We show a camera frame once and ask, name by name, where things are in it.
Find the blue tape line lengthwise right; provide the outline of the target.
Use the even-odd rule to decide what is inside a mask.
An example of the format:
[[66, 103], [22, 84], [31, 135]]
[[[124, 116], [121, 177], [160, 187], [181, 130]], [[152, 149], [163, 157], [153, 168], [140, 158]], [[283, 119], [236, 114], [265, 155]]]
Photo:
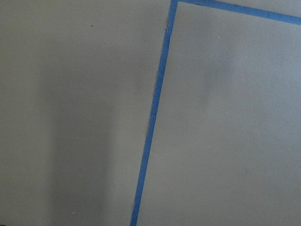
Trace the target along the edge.
[[159, 65], [158, 65], [158, 74], [157, 74], [157, 78], [156, 78], [156, 83], [155, 83], [153, 98], [152, 98], [152, 103], [151, 103], [151, 110], [150, 110], [150, 115], [149, 115], [149, 126], [148, 126], [148, 130], [147, 130], [147, 134], [146, 134], [146, 138], [145, 138], [145, 142], [144, 142], [143, 155], [142, 155], [139, 176], [138, 176], [138, 181], [137, 181], [137, 186], [136, 186], [136, 192], [135, 192], [135, 198], [134, 198], [134, 206], [133, 206], [133, 210], [132, 210], [132, 214], [131, 214], [131, 220], [129, 223], [130, 226], [137, 225], [137, 221], [138, 221], [138, 215], [139, 215], [141, 199], [142, 199], [142, 195], [143, 195], [144, 182], [145, 182], [145, 177], [146, 177], [147, 168], [148, 168], [151, 144], [152, 144], [153, 133], [154, 133], [155, 124], [156, 124], [156, 117], [157, 117], [157, 113], [158, 113], [158, 106], [159, 106], [160, 95], [161, 95], [161, 90], [162, 90], [162, 86], [163, 86], [163, 80], [164, 80], [164, 75], [165, 75], [166, 63], [167, 63], [167, 58], [168, 58], [170, 40], [171, 40], [172, 31], [173, 31], [177, 5], [178, 5], [177, 0], [170, 1], [168, 17], [167, 17], [167, 25], [166, 25], [166, 29], [165, 29], [165, 33], [164, 33], [162, 50], [161, 50], [161, 55], [160, 55], [160, 60], [159, 60]]

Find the blue tape line crosswise near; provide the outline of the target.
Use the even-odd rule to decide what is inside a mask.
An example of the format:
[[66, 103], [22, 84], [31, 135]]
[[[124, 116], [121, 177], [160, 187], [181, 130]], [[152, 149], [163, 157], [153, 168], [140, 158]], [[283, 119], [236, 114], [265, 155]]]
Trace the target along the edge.
[[235, 13], [245, 14], [249, 16], [256, 16], [256, 17], [266, 18], [266, 19], [280, 21], [289, 24], [301, 25], [301, 18], [297, 16], [285, 15], [281, 13], [241, 6], [237, 4], [230, 4], [230, 3], [216, 1], [216, 0], [171, 0], [170, 7], [172, 7], [172, 5], [175, 4], [175, 9], [172, 9], [172, 11], [176, 10], [178, 2], [199, 5], [203, 7], [209, 7], [209, 8], [215, 8], [220, 10], [226, 10], [229, 12], [235, 12]]

